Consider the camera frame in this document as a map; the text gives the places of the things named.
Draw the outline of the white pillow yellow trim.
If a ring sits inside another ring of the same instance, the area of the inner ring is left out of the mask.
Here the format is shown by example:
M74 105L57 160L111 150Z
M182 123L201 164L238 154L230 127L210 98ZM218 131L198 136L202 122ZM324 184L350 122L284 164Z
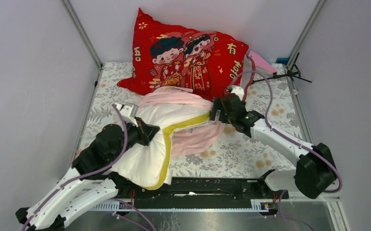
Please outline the white pillow yellow trim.
M141 118L140 107L136 116ZM151 119L144 120L154 125ZM147 190L156 190L171 182L169 171L171 145L164 139L163 131L154 136L149 146L135 144L111 167L111 171Z

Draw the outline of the pink pillowcase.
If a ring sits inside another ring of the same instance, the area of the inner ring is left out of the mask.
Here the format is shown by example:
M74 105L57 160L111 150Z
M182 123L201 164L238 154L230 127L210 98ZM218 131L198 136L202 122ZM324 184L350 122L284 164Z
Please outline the pink pillowcase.
M172 157L206 151L225 128L218 120L209 119L213 103L190 89L161 87L145 95L138 105L142 119L161 127Z

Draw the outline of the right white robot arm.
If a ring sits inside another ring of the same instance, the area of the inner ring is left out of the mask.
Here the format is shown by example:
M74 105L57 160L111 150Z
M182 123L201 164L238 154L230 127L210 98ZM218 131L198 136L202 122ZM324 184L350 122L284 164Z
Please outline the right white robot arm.
M222 98L215 98L210 120L231 124L237 132L268 145L283 155L294 169L273 170L258 184L260 196L270 198L276 191L292 190L316 199L339 179L329 147L311 144L273 126L263 114L247 111L242 88L233 86Z

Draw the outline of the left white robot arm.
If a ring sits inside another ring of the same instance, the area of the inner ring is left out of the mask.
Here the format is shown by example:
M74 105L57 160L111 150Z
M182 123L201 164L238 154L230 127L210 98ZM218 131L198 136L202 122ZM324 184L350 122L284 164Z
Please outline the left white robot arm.
M114 196L124 198L131 186L111 173L94 189L79 195L115 165L136 144L149 146L160 128L136 116L137 105L113 104L121 124L109 124L81 151L66 174L37 204L16 211L24 231L63 231L73 221L97 204Z

